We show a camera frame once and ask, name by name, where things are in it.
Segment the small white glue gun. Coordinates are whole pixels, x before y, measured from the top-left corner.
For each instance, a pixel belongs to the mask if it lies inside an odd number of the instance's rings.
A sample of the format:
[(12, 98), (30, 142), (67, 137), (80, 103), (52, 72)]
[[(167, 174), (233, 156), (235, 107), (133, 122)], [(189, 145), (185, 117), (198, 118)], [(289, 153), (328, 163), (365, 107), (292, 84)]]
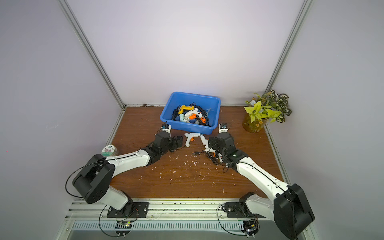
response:
[(200, 135), (201, 135), (200, 133), (185, 133), (185, 137), (187, 138), (185, 146), (189, 148), (192, 138), (199, 137)]

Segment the mint glue gun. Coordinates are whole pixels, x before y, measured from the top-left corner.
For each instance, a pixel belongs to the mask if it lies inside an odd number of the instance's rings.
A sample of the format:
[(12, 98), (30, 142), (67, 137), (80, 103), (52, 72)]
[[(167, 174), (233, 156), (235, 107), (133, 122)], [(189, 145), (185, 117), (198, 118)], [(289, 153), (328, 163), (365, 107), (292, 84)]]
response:
[(180, 121), (183, 123), (188, 123), (189, 119), (184, 114), (179, 114)]

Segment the white glue gun red switch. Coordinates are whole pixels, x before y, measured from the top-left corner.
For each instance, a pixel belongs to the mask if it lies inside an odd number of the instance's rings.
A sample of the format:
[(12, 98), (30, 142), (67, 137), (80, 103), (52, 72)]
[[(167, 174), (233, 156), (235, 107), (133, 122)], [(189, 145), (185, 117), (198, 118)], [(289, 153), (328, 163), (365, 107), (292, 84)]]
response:
[(184, 114), (184, 120), (186, 122), (190, 122), (191, 120), (196, 120), (197, 117), (199, 118), (202, 118), (203, 117), (203, 114), (201, 112), (199, 112), (198, 109), (193, 109), (193, 110), (190, 110), (188, 111), (187, 113)]

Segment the yellow glue gun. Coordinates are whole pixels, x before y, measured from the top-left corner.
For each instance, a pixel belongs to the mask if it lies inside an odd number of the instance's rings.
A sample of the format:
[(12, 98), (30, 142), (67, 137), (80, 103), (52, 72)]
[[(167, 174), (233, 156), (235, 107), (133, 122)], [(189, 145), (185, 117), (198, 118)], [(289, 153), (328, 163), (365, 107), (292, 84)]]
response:
[(182, 105), (182, 106), (179, 106), (178, 107), (178, 114), (184, 114), (185, 111), (192, 111), (194, 110), (194, 106), (186, 106), (186, 105)]

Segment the white orange glue gun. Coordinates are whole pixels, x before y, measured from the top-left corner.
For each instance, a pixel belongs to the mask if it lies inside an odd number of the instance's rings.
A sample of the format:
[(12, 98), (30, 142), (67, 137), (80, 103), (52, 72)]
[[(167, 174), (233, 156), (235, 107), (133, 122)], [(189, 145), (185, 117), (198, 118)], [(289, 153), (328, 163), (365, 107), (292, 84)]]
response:
[(214, 153), (215, 151), (212, 148), (209, 148), (209, 140), (204, 136), (200, 135), (200, 139), (205, 146), (204, 152), (206, 153)]

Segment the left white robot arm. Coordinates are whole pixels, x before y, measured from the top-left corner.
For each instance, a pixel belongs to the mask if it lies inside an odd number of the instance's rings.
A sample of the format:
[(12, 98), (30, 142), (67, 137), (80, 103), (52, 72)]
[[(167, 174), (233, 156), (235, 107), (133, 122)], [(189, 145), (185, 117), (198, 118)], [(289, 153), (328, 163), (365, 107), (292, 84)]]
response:
[(75, 171), (77, 175), (72, 185), (88, 204), (102, 203), (121, 211), (131, 204), (132, 199), (112, 187), (112, 179), (121, 173), (154, 164), (166, 153), (181, 148), (183, 143), (183, 136), (172, 137), (169, 132), (161, 131), (153, 142), (136, 152), (108, 158), (96, 154)]

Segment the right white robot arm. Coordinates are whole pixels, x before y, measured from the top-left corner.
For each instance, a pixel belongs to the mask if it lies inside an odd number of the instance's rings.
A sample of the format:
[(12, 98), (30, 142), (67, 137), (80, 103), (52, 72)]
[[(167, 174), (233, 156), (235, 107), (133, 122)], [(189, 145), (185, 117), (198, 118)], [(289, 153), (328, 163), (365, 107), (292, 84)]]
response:
[(216, 153), (226, 167), (246, 177), (265, 195), (261, 198), (249, 192), (240, 200), (243, 211), (261, 215), (275, 222), (285, 237), (295, 240), (314, 220), (315, 215), (304, 190), (297, 184), (289, 185), (272, 176), (245, 152), (235, 146), (228, 132), (216, 137), (201, 138), (208, 153)]

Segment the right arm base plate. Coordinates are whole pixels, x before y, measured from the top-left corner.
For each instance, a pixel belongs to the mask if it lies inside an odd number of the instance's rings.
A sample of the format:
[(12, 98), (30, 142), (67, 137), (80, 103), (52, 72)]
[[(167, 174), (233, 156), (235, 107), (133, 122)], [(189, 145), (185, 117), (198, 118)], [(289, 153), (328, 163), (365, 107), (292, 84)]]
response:
[(239, 202), (226, 202), (221, 210), (227, 214), (227, 218), (265, 218), (259, 214), (253, 214), (249, 210), (246, 210)]

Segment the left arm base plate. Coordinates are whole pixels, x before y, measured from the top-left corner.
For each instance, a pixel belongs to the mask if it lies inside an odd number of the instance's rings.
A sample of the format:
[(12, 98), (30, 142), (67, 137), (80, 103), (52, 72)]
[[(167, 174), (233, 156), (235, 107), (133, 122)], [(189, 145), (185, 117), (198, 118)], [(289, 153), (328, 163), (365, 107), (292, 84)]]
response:
[(107, 218), (146, 218), (149, 210), (149, 202), (128, 202), (121, 210), (109, 207)]

